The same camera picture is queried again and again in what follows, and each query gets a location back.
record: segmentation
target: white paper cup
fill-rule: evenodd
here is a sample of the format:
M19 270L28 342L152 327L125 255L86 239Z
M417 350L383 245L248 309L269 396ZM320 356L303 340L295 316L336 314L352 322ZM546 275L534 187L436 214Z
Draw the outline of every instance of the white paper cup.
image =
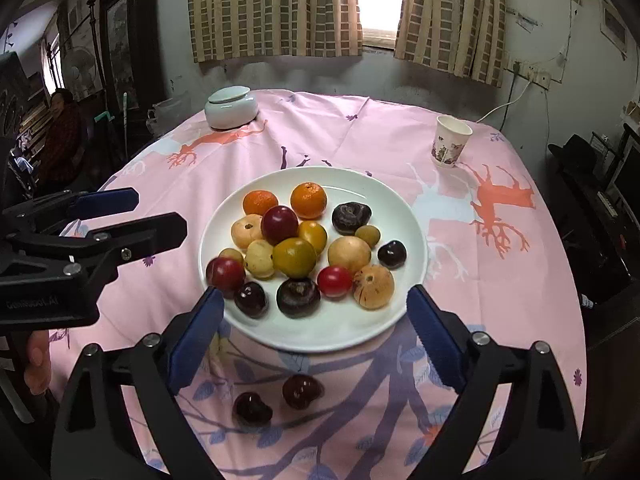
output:
M436 164L452 168L473 132L468 124L455 117L438 116L436 135L433 137L431 148L431 155Z

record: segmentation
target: white cable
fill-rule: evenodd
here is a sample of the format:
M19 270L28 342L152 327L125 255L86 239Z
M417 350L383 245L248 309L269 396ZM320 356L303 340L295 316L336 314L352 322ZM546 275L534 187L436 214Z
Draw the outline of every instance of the white cable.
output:
M527 86L524 87L524 90L522 91L522 94L519 95L519 97L516 100L511 101L510 103L505 103L503 105L497 106L495 107L493 110L491 110L487 115L485 115L482 119L478 119L476 121L476 123L481 123L482 121L484 121L488 116L490 116L492 113L494 113L496 110L499 110L500 108L504 108L505 106L509 106L514 104L515 102L519 101L520 98L524 95L524 92L527 91L527 88L529 88L529 85L531 84L531 81L529 81L527 83Z

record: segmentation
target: jar lid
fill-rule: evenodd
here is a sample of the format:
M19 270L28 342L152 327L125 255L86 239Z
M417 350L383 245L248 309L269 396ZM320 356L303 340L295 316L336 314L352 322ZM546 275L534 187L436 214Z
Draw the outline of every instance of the jar lid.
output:
M251 89L247 86L228 86L221 88L217 92L214 92L209 96L209 102L218 104L226 103L228 101L235 101L241 97L247 95Z

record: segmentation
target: orange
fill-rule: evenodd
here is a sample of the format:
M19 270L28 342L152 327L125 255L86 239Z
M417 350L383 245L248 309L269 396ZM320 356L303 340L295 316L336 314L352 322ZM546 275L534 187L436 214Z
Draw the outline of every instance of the orange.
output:
M242 200L242 209L247 215L264 216L275 205L278 205L278 199L271 191L252 191L247 193Z
M326 208L324 189L313 182L300 184L291 193L291 208L302 219L318 218Z

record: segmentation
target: white jar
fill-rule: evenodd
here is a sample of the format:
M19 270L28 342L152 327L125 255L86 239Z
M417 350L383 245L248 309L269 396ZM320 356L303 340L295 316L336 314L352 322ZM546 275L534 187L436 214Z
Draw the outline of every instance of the white jar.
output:
M237 128L255 119L258 101L246 86L229 86L210 95L204 106L209 126L215 130Z

